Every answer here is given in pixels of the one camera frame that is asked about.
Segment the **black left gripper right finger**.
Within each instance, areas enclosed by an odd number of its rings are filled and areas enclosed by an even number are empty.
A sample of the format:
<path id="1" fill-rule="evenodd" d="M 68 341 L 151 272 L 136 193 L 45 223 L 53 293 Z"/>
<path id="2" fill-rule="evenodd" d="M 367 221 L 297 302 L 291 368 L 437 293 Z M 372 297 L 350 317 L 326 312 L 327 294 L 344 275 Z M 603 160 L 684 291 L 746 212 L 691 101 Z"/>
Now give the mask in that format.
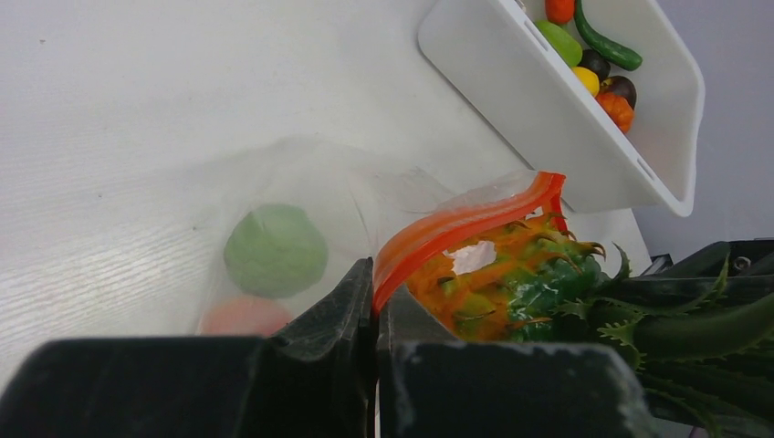
<path id="1" fill-rule="evenodd" d="M 379 318 L 384 437 L 655 437 L 643 388 L 611 348 L 466 342 L 405 287 Z"/>

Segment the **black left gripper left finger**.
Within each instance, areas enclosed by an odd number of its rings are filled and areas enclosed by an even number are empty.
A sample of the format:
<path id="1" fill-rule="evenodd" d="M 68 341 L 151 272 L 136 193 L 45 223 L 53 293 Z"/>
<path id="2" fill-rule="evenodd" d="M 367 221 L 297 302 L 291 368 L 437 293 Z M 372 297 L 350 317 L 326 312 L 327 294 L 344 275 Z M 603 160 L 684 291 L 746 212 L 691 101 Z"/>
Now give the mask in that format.
<path id="1" fill-rule="evenodd" d="M 1 397 L 4 437 L 371 437 L 372 267 L 276 334 L 50 341 Z"/>

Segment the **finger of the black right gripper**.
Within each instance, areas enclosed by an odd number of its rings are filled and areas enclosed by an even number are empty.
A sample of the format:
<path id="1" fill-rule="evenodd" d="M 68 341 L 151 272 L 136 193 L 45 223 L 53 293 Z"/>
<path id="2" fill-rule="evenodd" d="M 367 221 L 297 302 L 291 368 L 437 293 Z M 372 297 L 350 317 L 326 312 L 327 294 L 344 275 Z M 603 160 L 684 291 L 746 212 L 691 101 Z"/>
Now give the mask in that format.
<path id="1" fill-rule="evenodd" d="M 753 303 L 773 293 L 773 241 L 721 241 L 675 265 L 607 287 L 606 297 L 647 307 L 672 307 L 699 298 L 720 275 L 726 288 L 716 303 L 723 307 Z"/>

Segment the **toy pineapple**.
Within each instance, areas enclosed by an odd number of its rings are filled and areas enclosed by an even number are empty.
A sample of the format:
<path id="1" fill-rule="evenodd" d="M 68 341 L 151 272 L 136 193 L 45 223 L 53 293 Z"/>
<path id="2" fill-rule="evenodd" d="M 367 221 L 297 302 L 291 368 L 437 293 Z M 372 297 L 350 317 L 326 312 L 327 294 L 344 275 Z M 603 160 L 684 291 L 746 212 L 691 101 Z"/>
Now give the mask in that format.
<path id="1" fill-rule="evenodd" d="M 453 276 L 440 261 L 406 285 L 458 338 L 597 343 L 612 348 L 645 390 L 718 435 L 717 416 L 773 421 L 773 293 L 723 307 L 727 275 L 672 307 L 634 305 L 604 291 L 636 277 L 627 255 L 614 275 L 605 248 L 542 214 L 488 231 L 499 251 L 481 274 Z"/>

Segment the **toy peach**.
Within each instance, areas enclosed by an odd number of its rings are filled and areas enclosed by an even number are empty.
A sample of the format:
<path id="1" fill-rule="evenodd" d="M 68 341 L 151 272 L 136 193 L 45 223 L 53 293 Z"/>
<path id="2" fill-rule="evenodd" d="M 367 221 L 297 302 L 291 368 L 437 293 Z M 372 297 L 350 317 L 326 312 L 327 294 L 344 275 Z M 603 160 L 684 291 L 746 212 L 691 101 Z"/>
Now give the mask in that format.
<path id="1" fill-rule="evenodd" d="M 240 296 L 214 306 L 204 314 L 199 333 L 204 336 L 271 336 L 292 315 L 274 300 Z"/>

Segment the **small green cabbage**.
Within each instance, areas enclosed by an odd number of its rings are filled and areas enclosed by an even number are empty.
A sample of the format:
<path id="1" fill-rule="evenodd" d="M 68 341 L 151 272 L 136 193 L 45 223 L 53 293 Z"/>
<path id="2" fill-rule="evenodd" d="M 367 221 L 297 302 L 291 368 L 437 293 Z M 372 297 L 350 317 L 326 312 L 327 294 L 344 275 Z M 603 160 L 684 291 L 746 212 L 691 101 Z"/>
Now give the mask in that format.
<path id="1" fill-rule="evenodd" d="M 265 203 L 246 214 L 226 240 L 223 259 L 232 282 L 264 298 L 288 298 L 317 284 L 329 247 L 306 211 Z"/>

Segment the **clear zip bag orange zipper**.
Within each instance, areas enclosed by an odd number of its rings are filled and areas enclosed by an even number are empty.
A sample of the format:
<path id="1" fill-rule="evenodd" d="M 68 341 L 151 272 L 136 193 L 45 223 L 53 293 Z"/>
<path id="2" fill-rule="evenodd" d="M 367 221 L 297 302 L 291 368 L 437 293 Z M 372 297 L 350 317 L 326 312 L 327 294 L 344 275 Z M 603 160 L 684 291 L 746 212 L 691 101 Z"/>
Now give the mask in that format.
<path id="1" fill-rule="evenodd" d="M 198 330 L 266 335 L 318 302 L 361 258 L 391 293 L 421 266 L 481 274 L 499 251 L 488 231 L 560 209 L 565 178 L 521 170 L 457 194 L 383 154 L 288 138 L 210 171 L 222 215 L 213 287 Z"/>

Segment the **light green pepper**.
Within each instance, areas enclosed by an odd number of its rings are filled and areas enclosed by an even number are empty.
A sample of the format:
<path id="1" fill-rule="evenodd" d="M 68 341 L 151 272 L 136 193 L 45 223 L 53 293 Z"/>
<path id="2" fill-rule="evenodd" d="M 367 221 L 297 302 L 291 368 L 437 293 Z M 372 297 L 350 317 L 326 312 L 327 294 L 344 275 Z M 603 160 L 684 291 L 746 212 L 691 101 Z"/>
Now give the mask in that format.
<path id="1" fill-rule="evenodd" d="M 534 25 L 570 68 L 579 65 L 583 48 L 564 27 L 548 20 L 535 21 Z"/>

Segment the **red chili pepper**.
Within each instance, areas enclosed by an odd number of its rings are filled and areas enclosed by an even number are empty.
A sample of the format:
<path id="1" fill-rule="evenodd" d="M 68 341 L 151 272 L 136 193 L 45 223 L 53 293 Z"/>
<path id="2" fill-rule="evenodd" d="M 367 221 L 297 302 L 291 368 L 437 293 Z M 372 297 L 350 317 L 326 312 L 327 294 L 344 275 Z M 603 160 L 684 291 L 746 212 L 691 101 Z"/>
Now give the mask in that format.
<path id="1" fill-rule="evenodd" d="M 564 26 L 574 17 L 576 9 L 575 0 L 545 0 L 544 10 L 550 23 Z"/>

